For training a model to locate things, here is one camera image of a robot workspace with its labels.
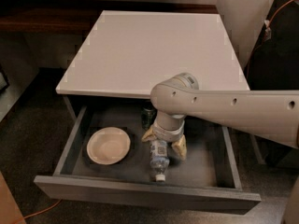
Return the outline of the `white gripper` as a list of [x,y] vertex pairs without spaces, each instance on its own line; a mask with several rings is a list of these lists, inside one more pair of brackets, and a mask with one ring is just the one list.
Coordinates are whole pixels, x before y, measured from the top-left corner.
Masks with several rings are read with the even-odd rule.
[[156,122],[153,123],[152,127],[149,127],[141,138],[142,142],[148,142],[158,139],[164,140],[168,143],[172,143],[171,147],[176,152],[178,157],[185,161],[187,157],[187,144],[184,133],[184,126],[179,127],[177,130],[168,131],[162,128]]

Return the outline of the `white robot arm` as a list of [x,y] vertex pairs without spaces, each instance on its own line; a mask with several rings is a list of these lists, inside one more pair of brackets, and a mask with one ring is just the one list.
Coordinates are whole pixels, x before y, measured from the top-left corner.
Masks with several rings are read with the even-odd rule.
[[187,156],[187,116],[298,147],[298,91],[203,91],[194,76],[182,73],[155,85],[150,101],[157,116],[142,140],[171,143],[183,161]]

